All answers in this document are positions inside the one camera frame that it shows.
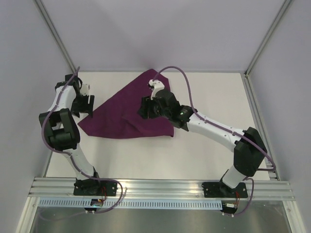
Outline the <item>purple cloth mat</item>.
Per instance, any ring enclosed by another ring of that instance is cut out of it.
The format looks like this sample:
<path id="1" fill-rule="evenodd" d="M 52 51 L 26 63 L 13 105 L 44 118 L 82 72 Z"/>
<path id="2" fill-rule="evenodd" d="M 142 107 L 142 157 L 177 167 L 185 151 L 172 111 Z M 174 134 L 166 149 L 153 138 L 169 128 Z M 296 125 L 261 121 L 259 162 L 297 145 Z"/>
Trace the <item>purple cloth mat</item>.
<path id="1" fill-rule="evenodd" d="M 143 119 L 138 110 L 141 99 L 151 94 L 149 80 L 157 72 L 149 69 L 116 92 L 78 125 L 88 135 L 111 139 L 174 136 L 171 123 L 163 118 Z"/>

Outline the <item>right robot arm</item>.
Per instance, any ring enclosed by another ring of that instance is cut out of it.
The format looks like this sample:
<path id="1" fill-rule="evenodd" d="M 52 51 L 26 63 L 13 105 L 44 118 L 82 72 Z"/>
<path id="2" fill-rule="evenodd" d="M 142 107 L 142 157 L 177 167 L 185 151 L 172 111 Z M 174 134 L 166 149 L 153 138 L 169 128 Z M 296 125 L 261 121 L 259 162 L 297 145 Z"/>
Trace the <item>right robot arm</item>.
<path id="1" fill-rule="evenodd" d="M 181 105 L 175 95 L 163 89 L 155 97 L 143 97 L 138 114 L 143 119 L 163 117 L 175 128 L 197 133 L 225 146 L 233 152 L 233 165 L 220 180 L 219 191 L 229 197 L 247 177 L 253 177 L 264 160 L 267 149 L 259 132 L 231 129 L 209 119 L 187 105 Z"/>

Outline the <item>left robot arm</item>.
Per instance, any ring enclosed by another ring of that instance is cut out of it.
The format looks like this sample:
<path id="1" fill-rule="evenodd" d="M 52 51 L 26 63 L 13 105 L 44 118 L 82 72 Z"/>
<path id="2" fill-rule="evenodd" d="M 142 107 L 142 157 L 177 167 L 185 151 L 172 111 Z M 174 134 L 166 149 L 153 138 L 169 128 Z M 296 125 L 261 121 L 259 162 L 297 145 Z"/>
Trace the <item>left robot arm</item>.
<path id="1" fill-rule="evenodd" d="M 89 95 L 89 85 L 77 73 L 68 74 L 55 86 L 56 96 L 47 112 L 39 115 L 41 136 L 46 146 L 63 155 L 76 174 L 75 189 L 86 190 L 92 195 L 101 191 L 98 173 L 86 159 L 80 147 L 80 132 L 74 116 L 93 116 L 95 96 Z"/>

